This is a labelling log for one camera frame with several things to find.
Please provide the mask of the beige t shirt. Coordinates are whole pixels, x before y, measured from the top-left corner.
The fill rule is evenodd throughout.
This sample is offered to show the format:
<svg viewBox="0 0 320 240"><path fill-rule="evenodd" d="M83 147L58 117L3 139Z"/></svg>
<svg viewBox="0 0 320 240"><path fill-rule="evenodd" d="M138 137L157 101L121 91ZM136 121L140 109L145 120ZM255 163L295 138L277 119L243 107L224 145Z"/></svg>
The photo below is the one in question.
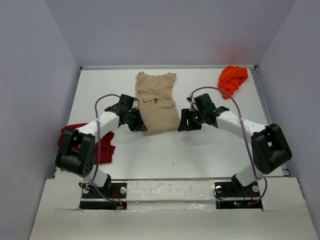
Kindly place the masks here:
<svg viewBox="0 0 320 240"><path fill-rule="evenodd" d="M147 128L145 136L176 131L180 118L172 91L176 73L148 75L139 72L136 76L135 96L139 100L142 120Z"/></svg>

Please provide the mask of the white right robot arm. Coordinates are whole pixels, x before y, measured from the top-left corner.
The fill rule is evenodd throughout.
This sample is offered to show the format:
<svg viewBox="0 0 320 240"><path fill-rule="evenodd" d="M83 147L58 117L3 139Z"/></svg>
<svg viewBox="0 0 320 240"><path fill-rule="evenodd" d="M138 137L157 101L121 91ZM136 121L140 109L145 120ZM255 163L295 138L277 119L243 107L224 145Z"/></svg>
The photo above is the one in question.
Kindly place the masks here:
<svg viewBox="0 0 320 240"><path fill-rule="evenodd" d="M190 96L187 100L190 107L181 110L178 132L201 130L202 125L207 124L244 140L250 163L231 178L230 190L235 196L242 196L253 182L292 158L292 151L279 125L255 123L225 106L216 107L207 93Z"/></svg>

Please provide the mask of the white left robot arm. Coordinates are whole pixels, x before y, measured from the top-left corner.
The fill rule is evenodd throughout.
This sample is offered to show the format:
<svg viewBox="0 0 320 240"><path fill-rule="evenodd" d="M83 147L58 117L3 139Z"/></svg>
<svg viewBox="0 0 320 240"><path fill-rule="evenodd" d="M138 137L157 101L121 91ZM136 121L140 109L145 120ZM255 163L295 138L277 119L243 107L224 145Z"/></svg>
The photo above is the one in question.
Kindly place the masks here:
<svg viewBox="0 0 320 240"><path fill-rule="evenodd" d="M118 102L98 113L98 103L107 97L117 97ZM75 174L92 186L97 196L110 194L112 178L100 170L102 138L113 130L128 125L131 132L146 132L139 109L140 101L126 94L107 94L94 104L95 119L76 129L68 128L61 136L55 166Z"/></svg>

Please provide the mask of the dark red t shirt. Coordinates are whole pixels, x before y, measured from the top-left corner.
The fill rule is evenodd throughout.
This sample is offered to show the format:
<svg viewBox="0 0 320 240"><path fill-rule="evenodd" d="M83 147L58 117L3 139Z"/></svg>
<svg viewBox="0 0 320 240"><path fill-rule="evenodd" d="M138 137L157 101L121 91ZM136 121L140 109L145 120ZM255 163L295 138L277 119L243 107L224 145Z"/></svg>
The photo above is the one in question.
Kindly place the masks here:
<svg viewBox="0 0 320 240"><path fill-rule="evenodd" d="M57 146L59 147L62 142L62 136L65 130L68 129L77 129L80 127L85 126L87 123L78 123L78 124L72 124L64 126L60 130L60 136L57 142ZM116 147L112 145L112 140L115 136L114 132L109 132L105 136L103 136L100 140L100 161L99 164L110 164L112 162L112 157L115 152Z"/></svg>

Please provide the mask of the orange t shirt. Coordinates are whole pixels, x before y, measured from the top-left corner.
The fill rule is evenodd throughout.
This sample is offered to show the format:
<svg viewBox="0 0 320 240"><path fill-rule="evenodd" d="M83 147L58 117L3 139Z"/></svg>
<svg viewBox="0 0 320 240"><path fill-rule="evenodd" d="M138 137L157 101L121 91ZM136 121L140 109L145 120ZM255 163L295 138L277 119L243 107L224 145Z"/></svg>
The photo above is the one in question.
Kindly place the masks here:
<svg viewBox="0 0 320 240"><path fill-rule="evenodd" d="M217 87L230 96L247 80L248 70L244 67L228 65L218 78Z"/></svg>

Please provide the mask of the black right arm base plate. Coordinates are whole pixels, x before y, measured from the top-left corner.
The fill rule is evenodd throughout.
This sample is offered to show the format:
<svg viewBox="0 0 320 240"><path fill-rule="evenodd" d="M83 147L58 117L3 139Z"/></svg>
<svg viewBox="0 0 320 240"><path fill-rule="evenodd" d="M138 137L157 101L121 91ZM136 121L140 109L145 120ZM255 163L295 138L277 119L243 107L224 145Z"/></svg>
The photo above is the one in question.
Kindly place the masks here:
<svg viewBox="0 0 320 240"><path fill-rule="evenodd" d="M241 189L232 188L231 181L214 183L213 196L217 210L263 209L258 182Z"/></svg>

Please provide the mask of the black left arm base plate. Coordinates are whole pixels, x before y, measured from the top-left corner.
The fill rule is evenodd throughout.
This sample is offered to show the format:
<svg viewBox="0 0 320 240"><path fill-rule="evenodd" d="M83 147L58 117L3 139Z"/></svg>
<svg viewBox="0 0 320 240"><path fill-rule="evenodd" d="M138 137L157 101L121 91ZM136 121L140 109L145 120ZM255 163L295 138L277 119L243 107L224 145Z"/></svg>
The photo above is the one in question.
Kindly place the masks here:
<svg viewBox="0 0 320 240"><path fill-rule="evenodd" d="M79 182L81 199L79 207L82 210L126 210L128 183L125 181L113 181L108 192L96 189L86 182Z"/></svg>

